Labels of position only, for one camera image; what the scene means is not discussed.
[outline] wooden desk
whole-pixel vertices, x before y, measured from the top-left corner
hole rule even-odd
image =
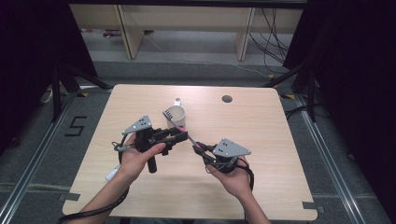
[[[222,102],[224,95],[233,101]],[[303,202],[313,199],[275,90],[146,85],[114,88],[70,190],[79,200],[66,201],[65,214],[79,211],[106,184],[105,176],[118,164],[111,142],[120,141],[121,132],[146,114],[153,128],[166,128],[162,111],[177,97],[196,141],[214,145],[226,137],[252,151],[247,160],[255,174],[253,193],[270,219],[317,218],[315,209],[303,209]],[[243,218],[239,202],[206,173],[189,141],[156,160],[157,173],[146,167],[111,216]]]

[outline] hand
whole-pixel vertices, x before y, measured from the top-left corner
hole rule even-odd
[[[132,134],[131,137],[125,142],[124,145],[131,145],[134,143],[135,135]],[[161,153],[165,148],[164,143],[160,143],[150,148],[145,152],[139,152],[135,148],[130,148],[122,152],[122,162],[118,173],[125,175],[131,183],[134,182],[142,172],[147,161]]]
[[[237,164],[240,166],[247,166],[248,162],[245,156],[240,156]],[[216,168],[212,165],[207,165],[206,168],[221,182],[224,188],[237,199],[241,199],[245,194],[251,194],[249,177],[245,170],[235,168],[232,172],[224,174],[220,171],[216,171]]]

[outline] table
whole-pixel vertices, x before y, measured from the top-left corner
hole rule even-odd
[[[224,103],[224,95],[233,100]],[[166,128],[162,111],[177,97],[196,141],[214,145],[226,137],[252,151],[247,160],[255,174],[253,193],[270,219],[317,218],[317,210],[303,208],[303,202],[312,203],[313,198],[275,90],[150,85],[114,88],[70,189],[80,197],[65,202],[65,214],[79,211],[106,184],[105,176],[118,164],[111,142],[120,141],[121,132],[143,115],[154,129]],[[146,167],[111,216],[243,218],[242,206],[206,173],[191,142],[177,144],[156,161],[157,173],[150,174]]]

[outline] floor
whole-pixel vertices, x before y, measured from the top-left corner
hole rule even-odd
[[[134,63],[182,63],[191,64],[191,66],[200,64],[230,65],[227,69],[231,71],[243,70],[243,72],[264,76],[264,78],[268,78],[268,71],[264,74],[259,70],[263,65],[268,66],[269,71],[275,70],[274,75],[276,76],[286,71],[280,67],[279,61],[269,55],[264,55],[251,38],[247,45],[246,59],[243,62],[238,62],[232,34],[148,32],[134,60],[127,59],[122,39],[118,36],[104,37],[101,30],[83,31],[81,34],[86,41],[95,66],[101,70],[107,69],[113,63],[128,65]],[[259,34],[253,34],[253,37],[266,46],[266,42]],[[278,38],[288,46],[292,35],[279,35]],[[278,47],[268,45],[268,49],[278,58],[282,58]],[[169,70],[165,67],[160,72],[167,73]],[[120,73],[128,76],[129,71],[120,71]],[[282,94],[290,93],[289,89],[290,81],[278,87],[278,91]],[[281,99],[285,111],[304,104],[303,95],[294,97],[296,98],[283,97]],[[106,105],[107,98],[108,94],[102,93],[93,94],[89,102],[84,101],[83,97],[76,97],[70,105],[73,112],[68,112],[64,119],[72,119],[84,106],[89,105],[97,108],[89,110],[88,116],[92,118],[92,122],[86,124],[85,130],[86,134],[90,136],[94,132],[95,122],[99,120],[101,109]],[[296,113],[288,119],[308,185],[318,209],[318,219],[311,223],[390,223],[359,167],[347,156],[347,147],[342,137],[338,135],[325,108],[317,107],[316,113],[318,120],[316,123],[310,122],[305,112]],[[51,126],[48,119],[50,116],[50,104],[44,104],[38,108],[32,116],[31,122],[21,133],[25,140],[21,142],[20,146],[11,148],[0,158],[0,202],[4,203],[9,199],[14,186],[21,182],[21,176],[29,172],[26,167],[32,167],[29,166],[29,162],[37,156],[35,149],[42,147],[40,143],[42,139],[46,138],[47,131],[57,128]],[[64,134],[63,132],[67,132],[67,129],[61,127],[59,132]],[[17,202],[19,208],[9,214],[9,223],[52,223],[54,217],[62,215],[60,208],[62,208],[63,201],[61,198],[68,192],[70,183],[74,179],[73,173],[78,169],[77,166],[65,167],[68,167],[67,164],[71,160],[76,162],[82,160],[84,151],[76,150],[76,146],[86,147],[89,144],[89,137],[81,142],[70,143],[70,146],[67,144],[69,143],[58,141],[56,136],[54,140],[51,140],[50,148],[69,148],[70,150],[53,149],[44,152],[42,162],[38,164],[38,167],[33,166],[38,172],[29,180],[30,182],[27,181],[26,184],[29,187],[24,192],[24,197]],[[116,218],[110,218],[108,223],[118,223],[118,221]],[[278,220],[274,223],[299,222]]]

